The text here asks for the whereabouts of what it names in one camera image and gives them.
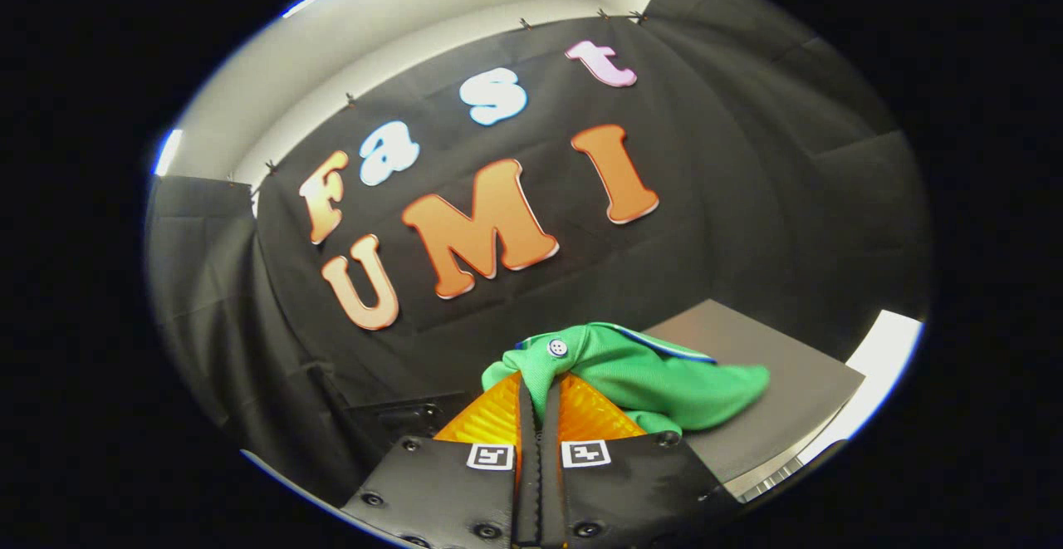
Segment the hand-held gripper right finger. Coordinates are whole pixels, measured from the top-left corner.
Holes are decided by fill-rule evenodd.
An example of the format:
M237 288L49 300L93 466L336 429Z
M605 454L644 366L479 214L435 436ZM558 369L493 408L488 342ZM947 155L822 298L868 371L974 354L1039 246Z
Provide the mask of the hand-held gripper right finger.
M544 548L698 548L741 511L684 436L649 434L576 375L551 384L540 464Z

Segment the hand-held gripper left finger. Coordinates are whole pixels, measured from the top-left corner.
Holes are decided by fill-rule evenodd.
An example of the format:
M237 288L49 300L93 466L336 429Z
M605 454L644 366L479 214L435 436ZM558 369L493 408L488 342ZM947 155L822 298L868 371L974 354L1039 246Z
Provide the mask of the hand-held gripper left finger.
M407 434L343 512L415 548L517 548L538 542L539 455L532 397L505 376L429 436Z

